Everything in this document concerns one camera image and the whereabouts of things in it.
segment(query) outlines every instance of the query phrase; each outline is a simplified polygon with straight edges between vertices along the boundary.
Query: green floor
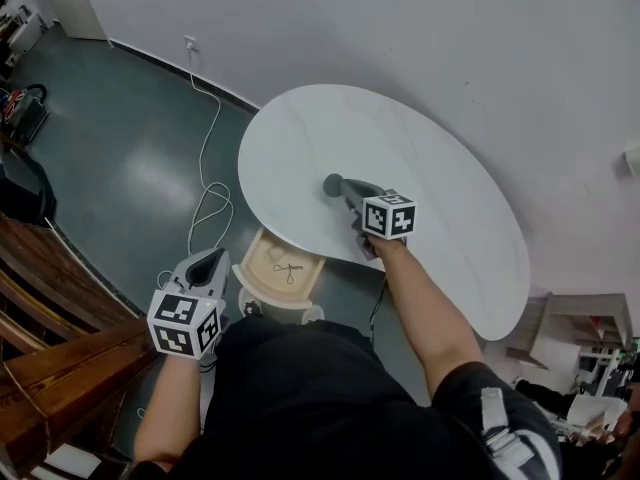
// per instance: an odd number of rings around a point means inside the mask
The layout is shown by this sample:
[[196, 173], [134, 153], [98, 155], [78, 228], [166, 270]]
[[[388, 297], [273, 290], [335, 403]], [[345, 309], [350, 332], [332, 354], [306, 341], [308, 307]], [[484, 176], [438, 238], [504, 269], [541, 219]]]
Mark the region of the green floor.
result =
[[[12, 81], [42, 83], [51, 115], [31, 147], [58, 199], [56, 223], [118, 290], [146, 311], [156, 276], [187, 255], [187, 233], [201, 195], [198, 154], [216, 103], [180, 77], [107, 43], [49, 31], [20, 62]], [[246, 204], [237, 173], [240, 141], [251, 115], [223, 102], [204, 156], [205, 181], [232, 193], [235, 217], [222, 246], [242, 260], [259, 223]], [[210, 198], [203, 212], [217, 208]], [[194, 234], [193, 250], [212, 247], [226, 226], [214, 217]], [[312, 300], [329, 320], [369, 332], [369, 315], [382, 281], [366, 267], [328, 261]], [[239, 284], [231, 274], [226, 314], [239, 317]], [[418, 403], [424, 377], [389, 301], [376, 318], [376, 350]], [[203, 381], [211, 387], [211, 377]], [[126, 401], [116, 435], [130, 453], [153, 376]]]

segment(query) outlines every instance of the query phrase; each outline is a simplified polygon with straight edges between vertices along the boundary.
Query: electrical outlet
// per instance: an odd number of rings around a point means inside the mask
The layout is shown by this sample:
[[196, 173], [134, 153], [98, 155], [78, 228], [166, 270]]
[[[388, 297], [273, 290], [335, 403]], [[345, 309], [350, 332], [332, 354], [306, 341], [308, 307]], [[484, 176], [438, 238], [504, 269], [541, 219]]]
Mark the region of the electrical outlet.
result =
[[195, 37], [192, 36], [184, 36], [184, 47], [187, 50], [191, 50], [192, 52], [198, 51], [198, 41]]

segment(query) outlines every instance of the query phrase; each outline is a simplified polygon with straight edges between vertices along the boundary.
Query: table top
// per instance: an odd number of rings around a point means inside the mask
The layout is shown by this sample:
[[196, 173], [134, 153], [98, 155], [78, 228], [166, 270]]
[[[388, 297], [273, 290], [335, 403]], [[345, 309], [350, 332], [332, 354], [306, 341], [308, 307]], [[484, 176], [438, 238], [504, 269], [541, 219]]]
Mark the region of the table top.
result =
[[483, 338], [515, 327], [530, 285], [522, 232], [491, 176], [451, 134], [401, 103], [341, 85], [288, 91], [245, 132], [240, 186], [267, 229], [307, 251], [384, 270], [358, 248], [344, 201], [325, 195], [332, 173], [413, 199], [408, 247], [432, 279]]

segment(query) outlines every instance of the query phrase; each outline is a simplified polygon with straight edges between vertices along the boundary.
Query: white box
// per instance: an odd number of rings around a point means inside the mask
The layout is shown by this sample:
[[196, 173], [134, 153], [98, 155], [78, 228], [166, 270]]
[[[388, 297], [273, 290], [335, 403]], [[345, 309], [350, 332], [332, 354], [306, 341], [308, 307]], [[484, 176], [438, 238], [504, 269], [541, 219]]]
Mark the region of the white box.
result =
[[221, 332], [222, 300], [156, 290], [147, 323], [158, 352], [200, 359]]
[[394, 240], [410, 235], [416, 226], [416, 203], [400, 194], [362, 200], [362, 230]]
[[9, 48], [19, 55], [27, 53], [42, 37], [40, 16], [33, 13], [27, 22], [16, 30], [9, 41]]

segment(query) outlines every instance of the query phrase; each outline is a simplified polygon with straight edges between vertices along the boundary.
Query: cable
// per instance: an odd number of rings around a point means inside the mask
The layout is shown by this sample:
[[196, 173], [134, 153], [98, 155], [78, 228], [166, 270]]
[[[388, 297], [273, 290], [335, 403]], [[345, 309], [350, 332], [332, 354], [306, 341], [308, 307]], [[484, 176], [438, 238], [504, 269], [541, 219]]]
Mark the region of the cable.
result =
[[216, 364], [218, 363], [218, 360], [215, 359], [212, 363], [206, 365], [206, 366], [200, 366], [200, 373], [209, 373], [211, 370], [213, 370], [216, 367]]
[[158, 284], [158, 288], [160, 288], [161, 290], [164, 288], [164, 285], [160, 282], [160, 278], [162, 277], [163, 274], [171, 275], [173, 274], [173, 272], [171, 272], [171, 270], [163, 270], [158, 274], [158, 277], [156, 277], [156, 283]]
[[[189, 79], [191, 81], [191, 87], [193, 87], [193, 89], [197, 92], [201, 92], [202, 94], [206, 94], [207, 96], [212, 97], [214, 100], [216, 100], [216, 102], [218, 103], [218, 110], [216, 111], [216, 115], [213, 118], [213, 121], [211, 122], [211, 126], [209, 127], [209, 131], [207, 132], [207, 134], [204, 137], [204, 141], [202, 143], [202, 148], [200, 148], [200, 155], [198, 156], [198, 171], [200, 172], [200, 185], [202, 186], [203, 192], [202, 192], [202, 196], [200, 196], [200, 201], [198, 202], [198, 206], [196, 206], [195, 211], [193, 212], [193, 217], [191, 218], [191, 226], [189, 227], [189, 233], [187, 235], [187, 254], [189, 255], [189, 257], [193, 256], [193, 252], [191, 250], [191, 241], [193, 239], [193, 232], [195, 230], [196, 227], [198, 227], [200, 224], [202, 224], [203, 222], [209, 220], [211, 217], [215, 217], [216, 215], [222, 213], [224, 210], [226, 210], [227, 206], [229, 208], [231, 208], [231, 212], [229, 214], [229, 221], [227, 222], [227, 226], [224, 228], [224, 231], [222, 232], [222, 235], [220, 235], [220, 238], [218, 238], [218, 241], [215, 243], [215, 245], [213, 246], [213, 248], [215, 249], [216, 247], [218, 247], [220, 245], [220, 242], [222, 242], [222, 240], [224, 239], [224, 237], [227, 235], [227, 231], [229, 231], [229, 227], [231, 227], [231, 222], [233, 221], [233, 215], [235, 213], [235, 208], [233, 206], [233, 203], [231, 202], [231, 190], [229, 189], [229, 187], [227, 187], [224, 183], [219, 182], [219, 181], [214, 181], [212, 183], [206, 184], [204, 181], [204, 173], [203, 173], [203, 169], [202, 169], [202, 158], [204, 156], [204, 151], [207, 148], [207, 145], [209, 143], [209, 138], [211, 137], [211, 133], [213, 132], [213, 128], [215, 127], [217, 121], [218, 121], [218, 116], [220, 115], [220, 111], [222, 110], [222, 102], [220, 101], [220, 99], [215, 95], [210, 93], [209, 91], [205, 91], [204, 89], [200, 89], [199, 87], [196, 86], [195, 81], [193, 79], [193, 64], [192, 64], [192, 60], [191, 60], [191, 49], [187, 49], [187, 54], [189, 57]], [[213, 187], [215, 186], [220, 186], [222, 187], [224, 190], [226, 190], [227, 194], [220, 194], [219, 192], [216, 192], [215, 190], [212, 190]], [[222, 208], [219, 208], [218, 210], [216, 210], [215, 212], [212, 212], [204, 217], [202, 217], [201, 219], [198, 219], [198, 215], [200, 214], [200, 210], [202, 209], [202, 204], [204, 203], [204, 200], [207, 197], [207, 194], [212, 194], [222, 200], [224, 200], [224, 205], [222, 205]], [[173, 271], [171, 270], [163, 270], [162, 272], [160, 272], [158, 274], [158, 277], [156, 278], [156, 283], [158, 285], [158, 288], [162, 289], [164, 286], [162, 285], [162, 283], [160, 282], [160, 278], [162, 277], [163, 274], [172, 274]]]
[[39, 98], [36, 98], [36, 99], [40, 101], [41, 104], [44, 103], [44, 100], [47, 99], [47, 88], [42, 84], [31, 84], [25, 87], [26, 91], [31, 91], [32, 89], [40, 89], [40, 92], [42, 94]]
[[371, 312], [371, 316], [369, 317], [369, 338], [371, 339], [371, 347], [374, 346], [375, 337], [374, 337], [374, 320], [376, 318], [376, 314], [380, 309], [380, 305], [382, 304], [382, 299], [384, 298], [384, 292], [387, 291], [387, 276], [384, 276], [384, 280], [382, 281], [382, 288], [380, 289], [380, 295], [378, 295], [378, 300], [376, 301], [376, 305], [373, 307], [373, 311]]

